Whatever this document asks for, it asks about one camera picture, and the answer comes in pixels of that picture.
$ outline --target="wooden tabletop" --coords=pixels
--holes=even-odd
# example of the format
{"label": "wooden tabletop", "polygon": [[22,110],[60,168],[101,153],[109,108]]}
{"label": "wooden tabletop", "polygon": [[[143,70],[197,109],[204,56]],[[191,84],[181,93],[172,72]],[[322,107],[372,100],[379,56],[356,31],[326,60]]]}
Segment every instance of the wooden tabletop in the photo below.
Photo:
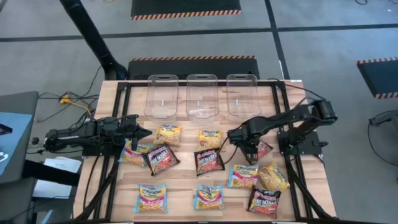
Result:
{"label": "wooden tabletop", "polygon": [[[146,82],[146,81],[129,81],[129,82]],[[303,87],[302,82],[291,82],[286,80],[288,84]],[[103,118],[112,115],[114,99],[116,96],[117,81],[105,81],[102,84],[101,93],[98,100],[95,118]],[[272,98],[271,88],[268,86],[259,86],[259,103],[263,116],[272,116],[275,114],[275,106]],[[193,152],[198,149],[198,129],[214,129],[217,127],[223,131],[223,138],[226,137],[227,130],[236,128],[239,123],[230,122],[228,117],[226,87],[218,87],[218,99],[220,112],[216,120],[212,123],[193,123],[189,121],[185,112],[186,107],[186,87],[179,87],[178,91],[178,110],[177,121],[173,124],[182,125],[181,144],[179,147],[171,146],[177,158],[181,161],[178,165],[157,174],[155,177],[150,175],[148,167],[142,168],[132,164],[120,164],[118,171],[118,179],[116,184],[116,192],[114,197],[113,212],[111,221],[113,222],[160,222],[160,221],[271,221],[267,215],[247,212],[250,190],[227,188],[229,170],[233,164],[247,165],[242,152],[238,151],[231,162],[226,164],[225,171],[216,171],[203,174],[199,177],[196,175],[195,160]],[[303,90],[287,86],[287,94],[289,97],[290,107],[293,108],[304,96]],[[147,87],[133,87],[127,114],[138,114],[137,122],[146,129],[153,131],[153,135],[148,136],[140,141],[143,144],[150,144],[154,140],[154,133],[158,123],[153,123],[149,118],[145,117],[144,109],[146,105]],[[121,108],[123,107],[124,93],[121,96],[121,104],[119,105],[119,114],[121,116]],[[283,101],[279,93],[280,107],[283,110]],[[274,147],[274,150],[261,158],[257,164],[260,167],[267,166],[271,162],[276,162],[286,175],[284,158],[279,153],[279,147],[276,137],[277,130],[274,129],[261,139]],[[222,158],[228,159],[233,151],[234,146],[228,142],[224,146],[226,152],[222,152]],[[307,181],[307,188],[314,198],[330,215],[335,215],[335,208],[330,195],[328,181],[326,179],[323,164],[315,156],[301,156],[303,170]],[[95,157],[88,157],[83,163],[83,169],[80,176],[78,190],[76,193],[75,204],[73,206],[74,213],[80,214],[83,209],[83,197],[87,185],[88,176],[92,168]],[[90,202],[98,189],[100,181],[101,166],[103,158],[97,162],[91,178],[88,189],[87,204]],[[134,213],[134,206],[138,196],[138,184],[154,184],[167,186],[167,206],[168,214],[164,213]],[[193,199],[196,189],[200,185],[207,186],[223,186],[224,200],[226,210],[202,210],[195,211],[193,209]],[[298,200],[300,203],[301,216],[305,216],[302,194],[296,187],[298,192]],[[105,192],[102,199],[100,217],[104,217],[108,191]],[[290,190],[282,192],[279,200],[277,211],[278,220],[294,220]]]}

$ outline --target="floor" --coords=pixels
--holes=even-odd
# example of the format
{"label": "floor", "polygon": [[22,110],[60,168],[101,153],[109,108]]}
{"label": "floor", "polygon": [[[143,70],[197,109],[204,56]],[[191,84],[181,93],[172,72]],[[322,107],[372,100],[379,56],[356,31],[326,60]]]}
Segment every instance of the floor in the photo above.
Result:
{"label": "floor", "polygon": [[[131,21],[131,0],[82,2],[101,34],[271,27],[274,32],[106,38],[105,42],[124,66],[131,57],[255,55],[261,78],[282,78],[280,62],[286,65],[285,77],[303,80],[306,88],[331,100],[338,113],[336,124],[318,129],[320,139],[330,143],[323,157],[338,217],[396,223],[398,168],[372,152],[366,128],[369,118],[396,109],[398,99],[374,99],[355,61],[397,56],[398,26],[393,23],[398,21],[398,4],[388,0],[373,0],[364,6],[354,0],[271,0],[273,24],[263,0],[241,0],[243,13],[236,16],[154,21]],[[393,28],[380,29],[378,24]],[[307,28],[281,29],[284,27]],[[7,1],[0,12],[0,30],[0,95],[29,90],[87,91],[99,63],[86,42],[81,38],[46,40],[80,35],[58,1]],[[275,46],[275,35],[281,48]],[[90,93],[99,93],[103,75],[100,70]],[[40,121],[62,108],[56,100],[39,100],[35,118]],[[67,128],[82,113],[69,107],[36,122],[32,136],[43,139],[49,129]],[[398,163],[393,127],[384,124],[370,131],[376,150]],[[55,156],[45,153],[27,158],[42,161]]]}

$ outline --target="white paper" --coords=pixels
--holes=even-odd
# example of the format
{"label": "white paper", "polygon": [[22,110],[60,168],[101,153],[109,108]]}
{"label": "white paper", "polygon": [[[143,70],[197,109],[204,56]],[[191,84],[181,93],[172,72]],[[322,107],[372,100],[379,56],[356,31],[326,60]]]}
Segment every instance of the white paper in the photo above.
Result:
{"label": "white paper", "polygon": [[[75,159],[58,156],[55,159],[46,159],[44,165],[76,173],[81,162]],[[33,197],[64,198],[70,195],[72,186],[58,184],[46,180],[38,180],[33,191]]]}

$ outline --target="black floor mat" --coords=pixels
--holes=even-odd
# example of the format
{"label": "black floor mat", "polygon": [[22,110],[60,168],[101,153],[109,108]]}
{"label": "black floor mat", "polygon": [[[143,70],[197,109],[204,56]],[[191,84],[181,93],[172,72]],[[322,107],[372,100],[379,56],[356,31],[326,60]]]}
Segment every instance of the black floor mat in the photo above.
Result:
{"label": "black floor mat", "polygon": [[366,84],[376,99],[398,96],[398,58],[357,61]]}
{"label": "black floor mat", "polygon": [[132,0],[131,19],[167,19],[242,13],[239,0]]}
{"label": "black floor mat", "polygon": [[259,78],[255,56],[132,58],[130,80],[147,80],[150,75],[177,75],[180,80],[191,74],[214,74],[224,80],[230,74],[254,74]]}

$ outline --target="plastic tray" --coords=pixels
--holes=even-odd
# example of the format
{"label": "plastic tray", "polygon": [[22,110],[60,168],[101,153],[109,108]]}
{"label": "plastic tray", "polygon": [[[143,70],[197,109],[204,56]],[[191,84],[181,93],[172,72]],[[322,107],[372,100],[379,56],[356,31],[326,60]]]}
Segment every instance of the plastic tray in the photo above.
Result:
{"label": "plastic tray", "polygon": [[212,122],[219,112],[217,76],[189,75],[187,77],[187,109],[192,122]]}
{"label": "plastic tray", "polygon": [[178,105],[178,77],[151,75],[144,114],[153,122],[174,122]]}
{"label": "plastic tray", "polygon": [[245,121],[261,114],[257,92],[257,78],[248,74],[226,77],[228,119]]}

